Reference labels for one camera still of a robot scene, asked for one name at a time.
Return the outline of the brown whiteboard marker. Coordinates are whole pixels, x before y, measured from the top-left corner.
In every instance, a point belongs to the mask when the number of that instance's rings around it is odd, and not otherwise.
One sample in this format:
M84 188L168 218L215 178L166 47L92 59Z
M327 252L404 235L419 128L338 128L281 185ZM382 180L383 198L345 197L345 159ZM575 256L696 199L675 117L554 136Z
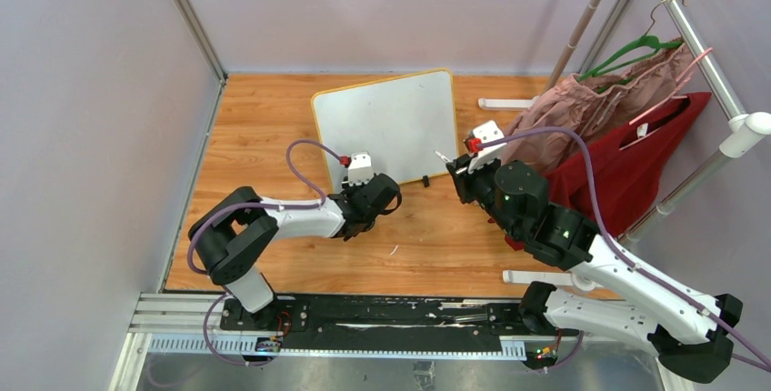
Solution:
M434 153L446 165L453 165L456 162L455 159L449 158L448 156L440 153L438 150L435 150Z

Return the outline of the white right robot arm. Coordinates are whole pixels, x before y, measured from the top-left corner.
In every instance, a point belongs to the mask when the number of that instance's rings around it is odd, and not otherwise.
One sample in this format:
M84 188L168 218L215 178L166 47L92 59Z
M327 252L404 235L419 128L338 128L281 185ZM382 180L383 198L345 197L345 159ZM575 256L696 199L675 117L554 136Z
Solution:
M547 180L519 161L496 160L474 169L462 155L446 162L459 199L477 203L505 234L537 261L583 277L621 295L609 304L533 282L520 300L521 326L531 334L557 329L613 338L657 358L669 371L709 384L729 366L742 302L711 296L671 279L605 239L590 218L549 199Z

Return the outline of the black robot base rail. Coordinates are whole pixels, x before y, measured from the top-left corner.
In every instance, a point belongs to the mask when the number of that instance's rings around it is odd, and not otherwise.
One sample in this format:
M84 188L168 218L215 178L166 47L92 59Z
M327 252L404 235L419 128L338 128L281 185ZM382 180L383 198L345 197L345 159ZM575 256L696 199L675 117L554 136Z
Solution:
M653 353L639 308L568 295L556 320L515 299L289 294L250 313L234 298L144 294L129 325L144 355L213 356L233 366L277 359L487 361L545 375L597 338Z

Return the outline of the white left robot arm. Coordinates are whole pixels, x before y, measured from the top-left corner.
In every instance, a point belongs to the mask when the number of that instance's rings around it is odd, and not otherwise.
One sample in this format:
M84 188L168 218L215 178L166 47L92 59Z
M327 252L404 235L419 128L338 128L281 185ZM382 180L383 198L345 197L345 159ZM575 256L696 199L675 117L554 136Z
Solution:
M317 200L276 200L241 186L189 229L188 262L198 256L199 271L240 302L246 322L266 330L276 323L279 308L256 261L271 243L311 236L347 241L401 202L400 186L385 174Z

